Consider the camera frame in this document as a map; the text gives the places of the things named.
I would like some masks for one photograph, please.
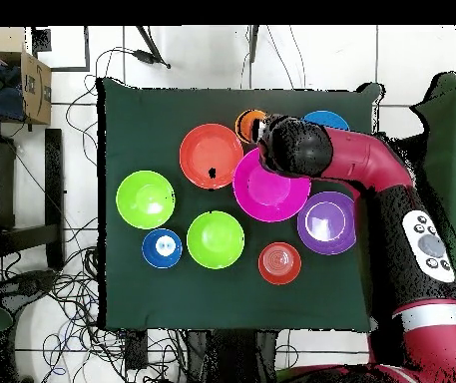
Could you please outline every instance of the gray button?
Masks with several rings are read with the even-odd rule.
[[[446,247],[444,246],[442,240],[429,233],[422,235],[419,238],[419,248],[421,248],[421,251],[425,254],[435,258],[442,257],[444,252],[446,252]]]

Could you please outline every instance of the cardboard box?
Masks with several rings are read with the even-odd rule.
[[[8,65],[20,66],[26,123],[50,125],[52,72],[26,52],[25,28],[0,27],[0,59]]]

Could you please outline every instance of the table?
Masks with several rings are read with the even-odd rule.
[[[99,323],[108,329],[147,328],[315,328],[369,329],[358,247],[323,256],[307,249],[296,232],[296,217],[278,223],[252,219],[237,205],[231,186],[202,190],[179,165],[179,147],[192,128],[218,123],[233,128],[246,109],[304,116],[315,110],[341,115],[357,132],[371,132],[377,84],[357,92],[308,90],[136,90],[111,79],[97,81],[99,92]],[[127,225],[116,209],[116,191],[130,173],[152,170],[173,185],[177,203],[163,227],[186,244],[193,219],[213,209],[232,214],[243,227],[240,259],[222,270],[196,264],[185,247],[180,262],[166,270],[144,262],[141,244],[147,230]],[[336,190],[333,183],[312,184],[312,192]],[[257,257],[273,241],[294,245],[302,258],[298,278],[288,285],[265,282]]]

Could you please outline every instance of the pink bowl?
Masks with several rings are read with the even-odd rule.
[[[261,221],[282,221],[297,214],[309,196],[309,178],[284,178],[267,172],[259,164],[259,150],[248,152],[232,178],[239,206]]]

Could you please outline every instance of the light blue bowl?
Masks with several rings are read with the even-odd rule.
[[[143,240],[143,258],[153,267],[169,268],[182,256],[182,242],[169,229],[158,228],[148,233]]]
[[[307,122],[323,125],[325,127],[336,128],[345,131],[350,130],[348,124],[343,118],[333,112],[328,112],[326,110],[318,110],[316,112],[308,113],[303,117],[303,119]]]

